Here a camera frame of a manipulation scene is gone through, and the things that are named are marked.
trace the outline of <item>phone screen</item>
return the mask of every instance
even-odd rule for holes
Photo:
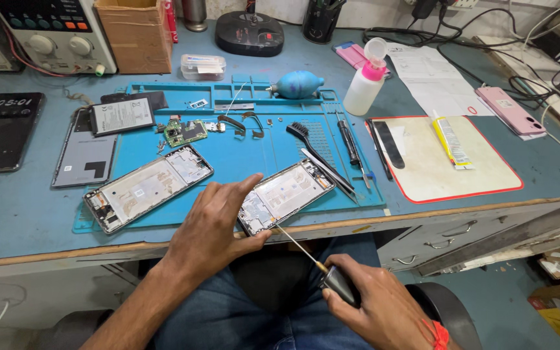
[[[0,93],[0,171],[16,170],[38,116],[42,93]]]

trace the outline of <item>drawer handle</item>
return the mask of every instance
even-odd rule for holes
[[[466,225],[468,225],[468,228],[466,228],[466,231],[458,232],[458,233],[452,234],[452,235],[442,235],[442,237],[453,237],[453,236],[456,236],[456,235],[463,235],[465,233],[468,233],[471,230],[472,226],[476,223],[477,223],[476,220],[472,220],[468,224],[466,224]]]
[[[448,243],[447,245],[442,246],[442,247],[436,247],[435,245],[433,245],[433,244],[431,244],[431,243],[429,243],[429,242],[425,243],[425,245],[429,245],[429,246],[432,247],[433,249],[448,248],[448,247],[450,247],[450,244],[453,243],[454,240],[455,240],[455,238],[449,239],[449,243]]]
[[[393,260],[396,260],[396,261],[400,262],[400,263],[403,264],[403,265],[409,265],[409,264],[413,263],[414,260],[416,260],[416,258],[418,258],[418,255],[414,255],[414,256],[412,257],[412,260],[410,260],[409,263],[406,263],[406,262],[404,262],[403,260],[401,260],[401,259],[399,259],[399,258],[393,258]]]

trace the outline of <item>green circuit board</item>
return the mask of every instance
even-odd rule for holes
[[[170,147],[177,147],[206,138],[206,129],[201,120],[191,120],[189,122],[180,122],[171,120],[167,123],[164,130],[164,136]]]

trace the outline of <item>jeans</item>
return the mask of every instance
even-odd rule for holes
[[[372,234],[334,237],[319,256],[347,253],[357,262],[380,266]],[[330,314],[317,282],[309,276],[308,297],[288,316],[256,306],[228,267],[203,282],[166,319],[153,338],[156,350],[173,349],[372,349]]]

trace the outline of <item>white plastic bottle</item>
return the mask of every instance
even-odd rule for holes
[[[382,38],[372,38],[364,46],[364,56],[368,59],[364,67],[358,69],[343,100],[347,112],[365,115],[384,85],[384,71],[388,54],[388,44]]]

